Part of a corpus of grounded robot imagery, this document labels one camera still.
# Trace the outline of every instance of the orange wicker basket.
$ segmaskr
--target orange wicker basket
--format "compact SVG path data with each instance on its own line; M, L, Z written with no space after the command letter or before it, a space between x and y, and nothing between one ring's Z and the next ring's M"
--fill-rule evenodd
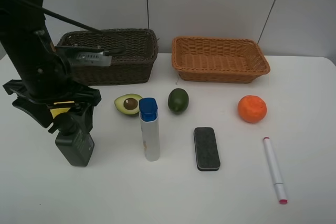
M270 72L258 44L249 39L176 37L172 64L186 81L250 83Z

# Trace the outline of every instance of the yellow tag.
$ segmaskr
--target yellow tag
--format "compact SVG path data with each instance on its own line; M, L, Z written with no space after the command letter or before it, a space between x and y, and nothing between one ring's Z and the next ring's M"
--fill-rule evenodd
M60 104L60 103L74 103L74 101L69 101L69 102L54 102L54 104ZM52 118L55 118L57 115L60 113L66 113L70 110L71 108L58 108L58 109L51 109L50 112L53 115Z

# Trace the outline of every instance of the blue bottle cap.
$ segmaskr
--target blue bottle cap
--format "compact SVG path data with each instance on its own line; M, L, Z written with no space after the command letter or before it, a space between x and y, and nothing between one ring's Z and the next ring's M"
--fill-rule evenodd
M156 100L154 98L143 98L139 101L140 117L145 122L155 121L157 117Z

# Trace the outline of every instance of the pink marker tip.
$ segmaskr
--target pink marker tip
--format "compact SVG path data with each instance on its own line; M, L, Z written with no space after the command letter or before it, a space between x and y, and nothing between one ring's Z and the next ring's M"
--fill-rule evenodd
M286 200L286 199L281 199L281 200L279 200L279 203L280 203L281 205L285 205L285 204L288 203L288 200Z

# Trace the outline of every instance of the white table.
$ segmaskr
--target white table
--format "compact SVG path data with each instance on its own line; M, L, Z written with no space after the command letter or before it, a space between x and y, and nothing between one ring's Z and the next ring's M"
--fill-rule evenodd
M318 57L267 57L270 75L251 84L177 80L170 54L160 54L150 81L99 87L91 135L96 143L85 168L72 167L51 135L11 106L0 90L0 223L336 223L336 67ZM8 57L0 82L18 78ZM183 88L188 110L167 108L168 94ZM161 157L146 161L138 118L120 114L115 98L155 97ZM259 124L238 118L247 94L262 97L268 114ZM193 130L213 127L222 166L199 172ZM288 205L271 184L261 139L271 137Z

